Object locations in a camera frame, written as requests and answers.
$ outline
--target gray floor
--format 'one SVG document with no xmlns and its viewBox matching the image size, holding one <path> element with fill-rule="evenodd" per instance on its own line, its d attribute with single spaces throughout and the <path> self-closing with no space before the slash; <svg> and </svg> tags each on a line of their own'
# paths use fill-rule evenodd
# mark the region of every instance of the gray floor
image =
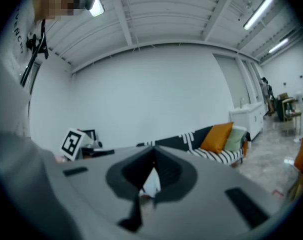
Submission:
<svg viewBox="0 0 303 240">
<path fill-rule="evenodd" d="M 301 119 L 300 136 L 303 137 L 303 113 Z M 294 142 L 299 131 L 295 134 L 294 130 L 290 130 L 287 134 L 286 127 L 293 129 L 293 124 L 294 122 L 280 122 L 276 113 L 265 116 L 262 132 L 253 140 L 243 164 L 235 169 L 269 193 L 277 190 L 286 194 L 298 177 L 297 170 L 284 163 L 285 158 L 295 160 L 301 145 L 300 142 Z"/>
</svg>

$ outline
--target black and white striped sofa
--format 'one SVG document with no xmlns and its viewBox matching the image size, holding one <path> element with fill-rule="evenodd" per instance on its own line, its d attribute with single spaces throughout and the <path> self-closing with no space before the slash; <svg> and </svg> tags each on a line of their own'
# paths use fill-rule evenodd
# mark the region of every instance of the black and white striped sofa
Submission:
<svg viewBox="0 0 303 240">
<path fill-rule="evenodd" d="M 156 145 L 165 146 L 169 148 L 183 150 L 193 156 L 210 159 L 225 165 L 232 165 L 239 160 L 243 162 L 243 157 L 244 157 L 243 148 L 240 148 L 237 152 L 223 150 L 220 154 L 201 149 L 201 145 L 211 129 L 212 126 L 209 126 L 196 131 L 184 133 L 175 137 L 143 142 L 137 144 L 137 147 L 156 146 Z"/>
</svg>

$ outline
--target ceiling light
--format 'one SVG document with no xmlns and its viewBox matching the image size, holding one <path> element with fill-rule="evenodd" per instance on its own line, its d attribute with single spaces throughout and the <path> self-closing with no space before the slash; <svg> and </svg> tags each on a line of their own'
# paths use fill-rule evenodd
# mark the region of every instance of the ceiling light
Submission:
<svg viewBox="0 0 303 240">
<path fill-rule="evenodd" d="M 273 53 L 274 51 L 278 50 L 280 47 L 284 46 L 285 44 L 287 44 L 289 41 L 288 38 L 284 39 L 283 41 L 281 41 L 279 44 L 277 44 L 274 48 L 269 50 L 269 53 Z"/>
<path fill-rule="evenodd" d="M 253 13 L 249 20 L 245 23 L 243 28 L 249 30 L 251 26 L 259 19 L 259 17 L 266 11 L 266 9 L 271 5 L 273 0 L 263 0 L 258 9 Z"/>
<path fill-rule="evenodd" d="M 105 11 L 104 7 L 101 3 L 101 0 L 95 0 L 95 2 L 93 3 L 92 8 L 89 11 L 90 11 L 90 13 L 93 17 L 101 15 Z"/>
</svg>

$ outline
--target white ceiling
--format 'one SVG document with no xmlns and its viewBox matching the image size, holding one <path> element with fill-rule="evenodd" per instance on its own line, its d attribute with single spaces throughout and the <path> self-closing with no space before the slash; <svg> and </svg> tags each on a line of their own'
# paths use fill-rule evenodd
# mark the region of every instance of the white ceiling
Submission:
<svg viewBox="0 0 303 240">
<path fill-rule="evenodd" d="M 213 45 L 264 61 L 288 33 L 298 38 L 302 26 L 285 0 L 274 0 L 261 21 L 245 30 L 262 1 L 101 0 L 102 15 L 85 10 L 48 22 L 47 44 L 73 72 L 115 53 L 164 43 Z"/>
</svg>

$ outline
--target green pillow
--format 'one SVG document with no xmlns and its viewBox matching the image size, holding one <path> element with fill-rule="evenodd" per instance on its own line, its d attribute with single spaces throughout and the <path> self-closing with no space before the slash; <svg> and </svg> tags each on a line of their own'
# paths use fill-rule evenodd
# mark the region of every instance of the green pillow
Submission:
<svg viewBox="0 0 303 240">
<path fill-rule="evenodd" d="M 228 139 L 223 147 L 224 150 L 237 152 L 241 149 L 243 136 L 246 134 L 245 128 L 232 128 Z"/>
</svg>

